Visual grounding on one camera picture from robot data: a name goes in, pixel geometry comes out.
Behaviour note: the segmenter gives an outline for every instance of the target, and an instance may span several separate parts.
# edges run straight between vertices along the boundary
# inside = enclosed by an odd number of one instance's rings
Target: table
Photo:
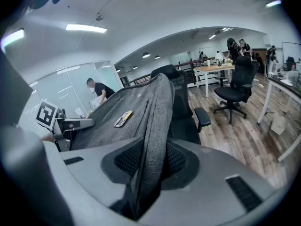
[[[209,97],[209,89],[208,89],[208,73],[209,72],[216,72],[216,71],[221,71],[221,70],[228,70],[228,76],[229,76],[229,81],[231,81],[231,73],[230,70],[233,70],[235,68],[234,65],[222,65],[222,66],[218,66],[218,65],[211,65],[211,66],[202,66],[202,67],[197,67],[194,68],[194,72],[195,74],[199,71],[204,72],[205,74],[205,85],[206,85],[206,97]]]
[[[298,92],[298,89],[296,87],[288,86],[288,85],[282,83],[280,81],[280,79],[278,79],[276,77],[269,77],[269,88],[268,88],[268,92],[267,92],[267,97],[265,99],[262,112],[261,112],[261,114],[259,116],[259,119],[257,121],[258,124],[261,123],[261,121],[262,121],[262,119],[263,119],[263,117],[264,117],[264,115],[267,111],[267,108],[268,108],[268,105],[269,105],[269,100],[271,98],[271,93],[272,93],[273,86],[281,89],[284,93],[288,94],[289,97],[290,97],[289,100],[288,100],[288,103],[286,105],[285,112],[288,112],[288,109],[290,107],[290,103],[291,103],[292,99],[296,100],[299,104],[301,104],[301,95]],[[278,158],[278,161],[280,162],[285,157],[287,157],[297,147],[297,145],[300,142],[301,142],[301,135],[299,135],[298,138],[294,141],[294,143]]]

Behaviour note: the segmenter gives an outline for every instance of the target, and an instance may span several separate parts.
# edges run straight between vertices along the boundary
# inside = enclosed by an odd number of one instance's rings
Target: black office chair
[[[286,67],[283,67],[284,71],[291,71],[292,70],[292,66],[295,65],[295,61],[293,57],[287,57],[286,60]]]
[[[192,118],[192,111],[188,103],[187,74],[177,71],[173,65],[166,65],[154,70],[151,78],[159,73],[165,74],[174,85],[174,106],[171,124],[172,137],[201,144],[199,132],[202,127],[211,125],[208,113],[203,108],[195,108],[198,118],[198,128]]]
[[[215,109],[214,113],[216,113],[216,111],[229,109],[229,124],[232,123],[232,110],[242,113],[244,118],[246,118],[246,113],[238,109],[237,106],[240,101],[246,103],[251,96],[252,82],[258,66],[259,63],[257,61],[251,61],[251,57],[249,56],[239,57],[235,63],[235,71],[230,87],[219,87],[214,90],[219,97],[227,101],[221,101],[221,105],[224,104],[225,106]]]

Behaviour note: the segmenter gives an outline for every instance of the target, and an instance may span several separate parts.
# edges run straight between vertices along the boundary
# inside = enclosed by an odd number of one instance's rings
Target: chair armrest
[[[224,80],[226,77],[216,77],[216,80]]]
[[[210,117],[203,108],[195,108],[194,112],[198,118],[198,132],[202,130],[202,127],[211,125]]]
[[[245,89],[250,89],[250,88],[253,87],[253,85],[248,85],[248,84],[246,84],[246,85],[242,85],[242,87],[245,88]]]

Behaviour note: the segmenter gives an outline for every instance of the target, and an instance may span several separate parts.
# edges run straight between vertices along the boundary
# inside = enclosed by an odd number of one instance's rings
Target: railing
[[[204,59],[198,59],[198,60],[193,60],[193,61],[189,61],[187,63],[183,63],[183,64],[179,64],[179,65],[175,65],[174,67],[178,70],[178,71],[185,71],[187,73],[187,80],[188,80],[188,83],[196,83],[196,78],[194,76],[194,73],[193,73],[193,68],[195,67],[201,67],[201,66],[204,66],[203,65],[203,62],[204,61],[207,61],[208,59],[214,59],[214,57],[211,57],[211,58],[204,58]],[[189,68],[185,68],[185,69],[182,69],[182,66],[185,66],[185,65],[190,65]],[[147,74],[145,76],[142,76],[142,77],[139,77],[133,81],[130,81],[128,83],[125,83],[124,86],[130,86],[131,83],[134,83],[134,84],[140,84],[140,83],[144,83],[146,81],[149,81],[151,79],[151,74]]]

